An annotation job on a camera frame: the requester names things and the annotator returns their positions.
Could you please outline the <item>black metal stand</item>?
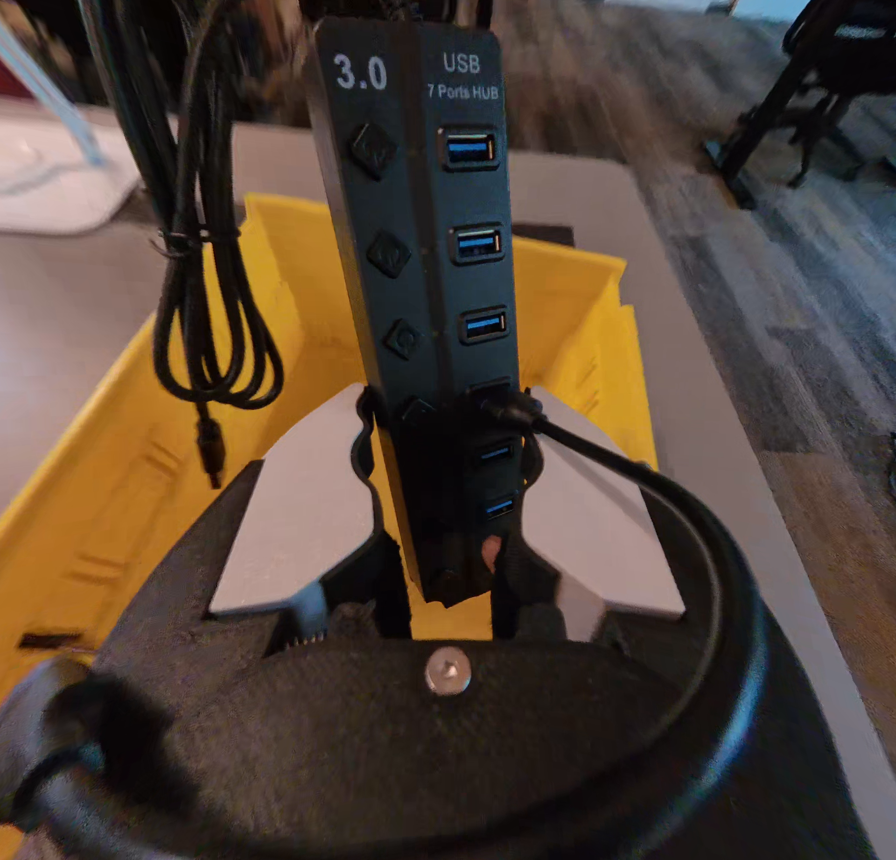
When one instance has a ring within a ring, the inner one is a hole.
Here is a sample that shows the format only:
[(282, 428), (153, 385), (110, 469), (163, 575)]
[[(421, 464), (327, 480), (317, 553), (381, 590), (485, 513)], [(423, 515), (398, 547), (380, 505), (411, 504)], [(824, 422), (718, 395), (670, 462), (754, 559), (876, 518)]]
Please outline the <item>black metal stand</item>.
[(741, 172), (770, 131), (790, 129), (790, 145), (801, 149), (800, 169), (788, 182), (792, 190), (805, 181), (823, 139), (851, 159), (846, 181), (868, 163), (840, 124), (857, 98), (894, 96), (895, 0), (810, 0), (781, 47), (789, 61), (765, 98), (737, 118), (726, 141), (703, 147), (742, 209), (755, 209), (756, 199)]

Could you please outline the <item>black multi-port usb hub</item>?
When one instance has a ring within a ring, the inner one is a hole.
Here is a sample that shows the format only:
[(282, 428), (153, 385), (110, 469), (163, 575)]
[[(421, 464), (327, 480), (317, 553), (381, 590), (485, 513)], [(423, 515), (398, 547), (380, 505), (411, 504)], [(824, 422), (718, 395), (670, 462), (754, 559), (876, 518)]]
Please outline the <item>black multi-port usb hub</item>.
[(409, 572), (454, 606), (523, 489), (521, 437), (480, 409), (520, 387), (501, 49), (328, 16), (303, 79)]

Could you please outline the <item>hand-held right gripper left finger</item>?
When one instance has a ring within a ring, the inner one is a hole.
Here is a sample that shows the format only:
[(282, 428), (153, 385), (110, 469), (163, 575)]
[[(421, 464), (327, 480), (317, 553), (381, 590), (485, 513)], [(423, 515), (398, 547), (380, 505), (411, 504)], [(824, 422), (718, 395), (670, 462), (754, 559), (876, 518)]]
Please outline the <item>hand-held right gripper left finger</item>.
[(210, 600), (224, 617), (292, 612), (302, 640), (323, 635), (330, 608), (323, 578), (375, 534), (369, 476), (352, 452), (364, 435), (364, 386), (343, 388), (267, 451)]

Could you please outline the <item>yellow plastic bin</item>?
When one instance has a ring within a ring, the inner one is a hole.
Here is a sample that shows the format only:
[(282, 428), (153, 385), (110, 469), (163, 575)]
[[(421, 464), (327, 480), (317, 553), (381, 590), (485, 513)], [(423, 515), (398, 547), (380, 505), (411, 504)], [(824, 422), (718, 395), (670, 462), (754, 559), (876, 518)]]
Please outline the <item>yellow plastic bin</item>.
[[(241, 248), (287, 372), (262, 411), (215, 413), (226, 483), (301, 417), (363, 379), (340, 256), (323, 203), (251, 194)], [(626, 262), (513, 237), (521, 380), (658, 467)], [(96, 650), (171, 546), (213, 501), (195, 414), (157, 383), (153, 320), (141, 327), (28, 484), (1, 535), (2, 698), (51, 657), (23, 637)]]

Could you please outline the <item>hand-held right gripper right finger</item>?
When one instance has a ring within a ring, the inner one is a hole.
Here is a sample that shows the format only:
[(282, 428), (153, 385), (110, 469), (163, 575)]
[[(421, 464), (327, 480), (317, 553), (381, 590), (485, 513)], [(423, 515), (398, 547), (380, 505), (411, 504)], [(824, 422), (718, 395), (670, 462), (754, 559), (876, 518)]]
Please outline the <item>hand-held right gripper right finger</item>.
[(522, 502), (521, 535), (557, 574), (554, 604), (570, 641), (610, 612), (676, 622), (685, 612), (640, 488), (539, 434), (541, 468)]

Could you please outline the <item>clear acrylic stand white base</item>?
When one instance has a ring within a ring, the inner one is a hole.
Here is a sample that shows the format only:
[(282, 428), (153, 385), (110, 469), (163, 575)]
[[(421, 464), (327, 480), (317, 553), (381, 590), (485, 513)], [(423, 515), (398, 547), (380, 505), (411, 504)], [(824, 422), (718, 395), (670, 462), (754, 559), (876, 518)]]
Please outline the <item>clear acrylic stand white base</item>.
[(2, 232), (78, 235), (104, 225), (140, 182), (123, 133), (89, 123), (5, 23), (1, 53), (50, 114), (2, 114)]

